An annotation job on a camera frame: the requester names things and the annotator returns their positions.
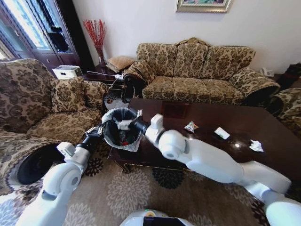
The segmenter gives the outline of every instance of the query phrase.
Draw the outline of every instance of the throw pillow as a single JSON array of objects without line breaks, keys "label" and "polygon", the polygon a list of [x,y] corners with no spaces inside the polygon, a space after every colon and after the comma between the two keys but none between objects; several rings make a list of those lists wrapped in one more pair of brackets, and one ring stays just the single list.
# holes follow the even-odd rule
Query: throw pillow
[{"label": "throw pillow", "polygon": [[108,59],[107,61],[107,67],[115,73],[118,73],[123,69],[129,67],[135,61],[135,59],[129,56],[116,56]]},{"label": "throw pillow", "polygon": [[86,110],[82,77],[53,79],[51,81],[52,112]]}]

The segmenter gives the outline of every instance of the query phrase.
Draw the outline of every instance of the trash bin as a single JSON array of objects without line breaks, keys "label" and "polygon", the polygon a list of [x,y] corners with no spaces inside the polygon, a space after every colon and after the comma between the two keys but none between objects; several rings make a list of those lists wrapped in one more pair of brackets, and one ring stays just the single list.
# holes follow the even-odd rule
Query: trash bin
[{"label": "trash bin", "polygon": [[130,152],[137,152],[142,133],[136,128],[131,130],[119,130],[117,123],[122,120],[135,119],[137,112],[128,108],[115,108],[109,110],[102,117],[102,125],[104,140],[112,147],[127,150]]}]

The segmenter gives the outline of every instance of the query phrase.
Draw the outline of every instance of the picture frame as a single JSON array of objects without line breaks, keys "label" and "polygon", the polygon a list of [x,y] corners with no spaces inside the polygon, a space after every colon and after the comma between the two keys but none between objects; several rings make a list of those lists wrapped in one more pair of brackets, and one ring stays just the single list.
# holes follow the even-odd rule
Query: picture frame
[{"label": "picture frame", "polygon": [[177,12],[227,13],[233,0],[178,0]]}]

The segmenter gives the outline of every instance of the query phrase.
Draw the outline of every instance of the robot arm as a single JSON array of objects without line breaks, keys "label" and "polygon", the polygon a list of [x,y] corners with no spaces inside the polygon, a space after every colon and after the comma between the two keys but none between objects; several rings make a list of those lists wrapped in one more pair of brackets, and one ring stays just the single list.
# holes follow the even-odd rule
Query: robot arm
[{"label": "robot arm", "polygon": [[283,195],[291,181],[256,161],[237,163],[230,155],[201,140],[188,139],[176,130],[165,131],[163,116],[157,114],[148,125],[136,121],[136,128],[162,155],[184,163],[187,168],[221,183],[236,183],[265,203],[272,226],[297,226],[301,222],[301,204]]}]

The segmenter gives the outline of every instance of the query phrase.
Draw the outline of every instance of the white box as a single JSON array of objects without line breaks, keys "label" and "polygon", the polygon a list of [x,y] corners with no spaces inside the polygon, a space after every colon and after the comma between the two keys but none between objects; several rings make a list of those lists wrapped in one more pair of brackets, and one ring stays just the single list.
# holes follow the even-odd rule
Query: white box
[{"label": "white box", "polygon": [[83,76],[80,67],[72,65],[61,65],[52,69],[58,79],[70,79]]}]

